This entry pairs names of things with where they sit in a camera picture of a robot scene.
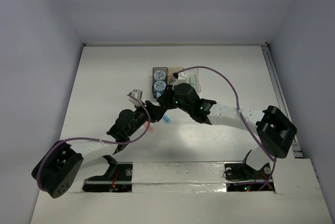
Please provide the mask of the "blue cleaning gel jar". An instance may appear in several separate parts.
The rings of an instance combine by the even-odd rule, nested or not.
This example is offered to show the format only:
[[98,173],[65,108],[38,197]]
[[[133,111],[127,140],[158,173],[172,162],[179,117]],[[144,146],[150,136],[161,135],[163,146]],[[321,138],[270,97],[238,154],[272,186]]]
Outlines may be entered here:
[[166,80],[166,72],[163,70],[157,70],[153,74],[153,78],[155,81],[165,81]]

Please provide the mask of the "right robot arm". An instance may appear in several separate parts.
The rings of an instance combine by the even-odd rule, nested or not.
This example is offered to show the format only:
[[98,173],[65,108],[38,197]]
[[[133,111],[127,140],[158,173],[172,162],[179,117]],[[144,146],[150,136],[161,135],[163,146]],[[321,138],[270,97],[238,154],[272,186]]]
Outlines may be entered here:
[[247,178],[255,177],[267,162],[286,158],[297,134],[295,125],[275,106],[254,111],[222,105],[200,98],[187,83],[166,88],[157,97],[157,102],[165,109],[178,108],[186,112],[200,124],[248,131],[258,146],[247,154],[241,164],[241,172]]

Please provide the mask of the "orange highlighter pen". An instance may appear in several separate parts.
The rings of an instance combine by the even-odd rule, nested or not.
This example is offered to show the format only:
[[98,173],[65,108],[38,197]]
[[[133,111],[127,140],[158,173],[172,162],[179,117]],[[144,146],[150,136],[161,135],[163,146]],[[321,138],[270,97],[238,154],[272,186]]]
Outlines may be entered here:
[[153,131],[153,127],[152,127],[151,124],[148,123],[148,122],[145,122],[143,126],[144,126],[144,128],[145,128],[146,130],[148,130],[149,132],[152,132],[152,131]]

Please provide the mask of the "blue highlighter pen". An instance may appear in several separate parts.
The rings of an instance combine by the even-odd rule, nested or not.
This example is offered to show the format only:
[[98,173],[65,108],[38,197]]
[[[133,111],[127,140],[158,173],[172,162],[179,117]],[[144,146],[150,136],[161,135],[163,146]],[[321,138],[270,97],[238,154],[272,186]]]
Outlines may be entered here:
[[167,115],[164,115],[164,116],[163,116],[163,119],[164,119],[164,121],[167,122],[167,123],[170,123],[170,122],[171,122],[170,118],[169,118]]

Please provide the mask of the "green highlighter pen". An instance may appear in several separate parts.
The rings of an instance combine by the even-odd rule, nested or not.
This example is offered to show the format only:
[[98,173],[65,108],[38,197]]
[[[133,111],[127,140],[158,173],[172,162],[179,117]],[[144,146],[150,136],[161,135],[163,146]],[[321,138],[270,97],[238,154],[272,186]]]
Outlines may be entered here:
[[196,85],[196,78],[194,78],[193,76],[189,77],[189,83],[190,85]]

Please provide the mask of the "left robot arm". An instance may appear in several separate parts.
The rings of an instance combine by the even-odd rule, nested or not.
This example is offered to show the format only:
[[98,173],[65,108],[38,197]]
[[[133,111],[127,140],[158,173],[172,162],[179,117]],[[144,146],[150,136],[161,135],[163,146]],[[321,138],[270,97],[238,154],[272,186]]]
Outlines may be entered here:
[[82,165],[103,157],[94,179],[113,180],[119,176],[118,163],[113,158],[133,143],[131,136],[143,125],[149,126],[161,120],[168,110],[166,106],[150,101],[135,101],[135,110],[122,110],[113,126],[107,131],[111,140],[90,137],[73,137],[59,140],[34,167],[31,176],[38,188],[52,198],[58,198],[73,185]]

